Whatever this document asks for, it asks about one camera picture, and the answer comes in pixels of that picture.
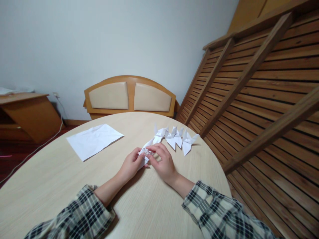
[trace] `plaid shirt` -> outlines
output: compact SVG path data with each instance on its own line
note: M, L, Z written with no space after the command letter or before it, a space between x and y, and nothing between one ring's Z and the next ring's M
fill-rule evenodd
M76 198L56 218L40 223L27 238L99 238L115 217L93 191L84 186ZM261 221L243 212L236 200L198 181L182 207L202 230L205 238L275 238Z

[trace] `person's right hand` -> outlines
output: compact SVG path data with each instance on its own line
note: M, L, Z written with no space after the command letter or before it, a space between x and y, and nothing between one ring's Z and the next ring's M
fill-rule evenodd
M151 165L154 167L158 175L168 185L172 185L172 183L178 178L179 173L175 169L172 155L169 153L168 149L162 143L157 143L146 148L152 152L156 152L160 156L161 160L158 162L153 155L147 155Z

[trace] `floor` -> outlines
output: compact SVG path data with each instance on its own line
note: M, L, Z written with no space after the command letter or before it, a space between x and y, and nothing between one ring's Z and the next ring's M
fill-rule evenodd
M75 127L77 127L77 125L68 125L67 127L61 130L61 132L56 136L56 138L65 134L71 129L74 129ZM45 142L46 141L42 143L38 143L38 144L1 142L0 143L0 181L5 179L13 170L13 168L19 165L19 163L21 163L25 159L25 157L27 157L36 148L38 148L40 145L42 145ZM16 172L23 164L21 164L18 168L16 168L14 172ZM9 178L7 178L5 181L0 183L0 188L6 183L8 179Z

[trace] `baseboard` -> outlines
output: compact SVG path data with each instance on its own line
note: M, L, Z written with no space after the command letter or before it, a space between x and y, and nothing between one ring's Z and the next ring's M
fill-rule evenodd
M82 125L89 122L90 120L78 120L78 119L65 119L64 122L66 125Z

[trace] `table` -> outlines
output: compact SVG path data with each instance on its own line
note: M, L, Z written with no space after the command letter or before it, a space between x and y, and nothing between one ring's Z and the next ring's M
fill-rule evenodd
M61 119L47 96L37 93L0 96L0 140L40 143L57 133Z
M171 118L130 112L105 116L60 136L28 160L0 190L0 238L23 238L37 223L55 217L85 185L102 185L120 169L125 157L142 147L158 128L190 128ZM82 162L66 137L106 123L124 137ZM184 157L162 143L172 154L179 173L212 185L231 197L226 176L213 152L198 138ZM157 175L153 167L141 169L115 197L117 219L107 238L202 238L191 217L182 209L183 199Z

